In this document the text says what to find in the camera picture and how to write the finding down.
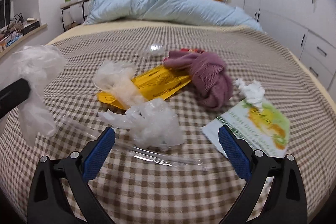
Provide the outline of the white tissue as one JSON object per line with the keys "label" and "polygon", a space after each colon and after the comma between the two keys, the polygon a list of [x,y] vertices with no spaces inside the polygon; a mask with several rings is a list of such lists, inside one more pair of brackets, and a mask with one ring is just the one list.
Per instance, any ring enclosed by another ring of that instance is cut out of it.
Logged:
{"label": "white tissue", "polygon": [[253,80],[250,84],[246,84],[243,79],[236,79],[234,85],[238,88],[240,95],[247,104],[259,111],[263,109],[265,89],[259,81]]}

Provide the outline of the yellow paper package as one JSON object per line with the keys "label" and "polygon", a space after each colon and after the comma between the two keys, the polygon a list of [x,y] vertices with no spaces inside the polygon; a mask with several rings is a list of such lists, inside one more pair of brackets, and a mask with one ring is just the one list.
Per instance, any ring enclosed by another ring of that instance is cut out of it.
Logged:
{"label": "yellow paper package", "polygon": [[[138,76],[134,75],[131,80],[147,101],[150,101],[156,98],[165,100],[171,97],[191,82],[191,76],[185,70],[171,71],[160,65]],[[100,90],[97,98],[102,103],[127,110],[113,95],[107,92]]]}

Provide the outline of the white plastic bag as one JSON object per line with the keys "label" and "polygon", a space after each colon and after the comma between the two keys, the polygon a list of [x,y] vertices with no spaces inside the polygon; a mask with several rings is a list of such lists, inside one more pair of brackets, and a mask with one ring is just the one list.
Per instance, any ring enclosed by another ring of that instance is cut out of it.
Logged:
{"label": "white plastic bag", "polygon": [[124,114],[107,110],[98,117],[113,128],[128,130],[139,148],[167,150],[184,142],[176,112],[161,98],[132,106]]}

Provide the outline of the clear plastic glove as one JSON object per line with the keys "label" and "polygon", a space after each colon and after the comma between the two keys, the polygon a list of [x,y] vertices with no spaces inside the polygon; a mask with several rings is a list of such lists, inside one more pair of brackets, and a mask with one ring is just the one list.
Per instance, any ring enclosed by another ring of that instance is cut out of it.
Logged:
{"label": "clear plastic glove", "polygon": [[19,125],[26,143],[33,147],[38,133],[53,136],[56,124],[43,102],[45,87],[63,71],[67,60],[55,46],[25,46],[12,54],[13,65],[1,81],[1,90],[18,79],[29,82],[29,98],[17,106]]}

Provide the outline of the purple knotted cloth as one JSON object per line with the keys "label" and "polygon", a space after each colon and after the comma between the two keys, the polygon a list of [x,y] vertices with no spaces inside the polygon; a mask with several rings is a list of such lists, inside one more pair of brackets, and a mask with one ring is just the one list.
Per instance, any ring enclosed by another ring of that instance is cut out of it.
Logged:
{"label": "purple knotted cloth", "polygon": [[163,61],[171,70],[187,70],[196,88],[199,104],[212,110],[223,107],[232,97],[233,83],[226,63],[214,52],[193,53]]}

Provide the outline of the windowsill clutter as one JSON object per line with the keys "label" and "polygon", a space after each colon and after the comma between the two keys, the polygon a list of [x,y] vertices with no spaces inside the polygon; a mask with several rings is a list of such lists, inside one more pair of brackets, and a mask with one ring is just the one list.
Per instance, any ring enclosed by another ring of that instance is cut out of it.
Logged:
{"label": "windowsill clutter", "polygon": [[15,43],[22,36],[39,28],[41,23],[37,18],[28,17],[25,19],[22,13],[15,14],[9,25],[1,29],[1,52]]}

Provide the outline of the white wardrobe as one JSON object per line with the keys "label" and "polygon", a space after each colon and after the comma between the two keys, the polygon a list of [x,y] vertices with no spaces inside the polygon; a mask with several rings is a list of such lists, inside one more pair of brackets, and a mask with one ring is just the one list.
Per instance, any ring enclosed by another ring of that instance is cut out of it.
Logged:
{"label": "white wardrobe", "polygon": [[244,10],[335,98],[335,0],[245,0]]}

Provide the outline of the green white food package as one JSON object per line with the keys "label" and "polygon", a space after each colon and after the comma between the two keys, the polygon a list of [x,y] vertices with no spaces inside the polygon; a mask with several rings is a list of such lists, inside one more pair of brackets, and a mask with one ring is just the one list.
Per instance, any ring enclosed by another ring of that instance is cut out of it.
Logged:
{"label": "green white food package", "polygon": [[271,157],[282,158],[286,154],[290,121],[267,100],[262,102],[262,110],[242,100],[201,128],[207,139],[225,155],[218,137],[223,125],[227,125],[238,139],[246,141],[253,150],[260,149]]}

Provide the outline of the black bedside table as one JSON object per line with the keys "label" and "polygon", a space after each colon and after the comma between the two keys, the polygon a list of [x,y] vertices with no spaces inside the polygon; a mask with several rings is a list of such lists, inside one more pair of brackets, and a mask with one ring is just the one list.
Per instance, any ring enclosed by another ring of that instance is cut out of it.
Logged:
{"label": "black bedside table", "polygon": [[87,19],[87,6],[89,0],[64,0],[60,4],[63,31],[81,25]]}

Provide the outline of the light blue duvet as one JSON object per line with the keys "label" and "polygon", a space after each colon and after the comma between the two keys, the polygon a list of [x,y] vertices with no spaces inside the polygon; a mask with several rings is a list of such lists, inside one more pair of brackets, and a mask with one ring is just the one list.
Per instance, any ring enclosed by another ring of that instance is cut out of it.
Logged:
{"label": "light blue duvet", "polygon": [[259,22],[240,7],[215,0],[90,0],[85,24],[119,19],[173,22],[193,26],[247,26],[262,32]]}

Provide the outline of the translucent plastic bag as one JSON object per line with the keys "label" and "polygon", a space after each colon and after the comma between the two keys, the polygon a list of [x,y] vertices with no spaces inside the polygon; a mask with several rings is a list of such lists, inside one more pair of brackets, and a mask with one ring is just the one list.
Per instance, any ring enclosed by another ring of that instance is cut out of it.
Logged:
{"label": "translucent plastic bag", "polygon": [[132,82],[135,68],[123,61],[104,61],[93,78],[94,85],[116,98],[126,109],[147,102],[139,88]]}

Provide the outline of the red package under cloth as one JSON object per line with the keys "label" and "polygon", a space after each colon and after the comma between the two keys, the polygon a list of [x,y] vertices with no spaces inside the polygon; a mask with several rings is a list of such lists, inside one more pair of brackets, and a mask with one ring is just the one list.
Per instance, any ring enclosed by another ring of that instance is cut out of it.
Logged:
{"label": "red package under cloth", "polygon": [[182,48],[180,50],[173,50],[169,52],[168,56],[165,57],[163,61],[166,61],[167,59],[176,59],[193,53],[201,54],[203,52],[205,52],[205,50],[199,48]]}

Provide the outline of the small crumpled clear wrapper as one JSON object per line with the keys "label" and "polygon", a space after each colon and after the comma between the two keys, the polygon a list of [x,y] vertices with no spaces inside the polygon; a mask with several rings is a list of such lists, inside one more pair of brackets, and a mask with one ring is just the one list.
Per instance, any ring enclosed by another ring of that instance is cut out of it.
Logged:
{"label": "small crumpled clear wrapper", "polygon": [[161,44],[151,44],[146,47],[145,54],[148,56],[163,56],[165,54],[165,48]]}

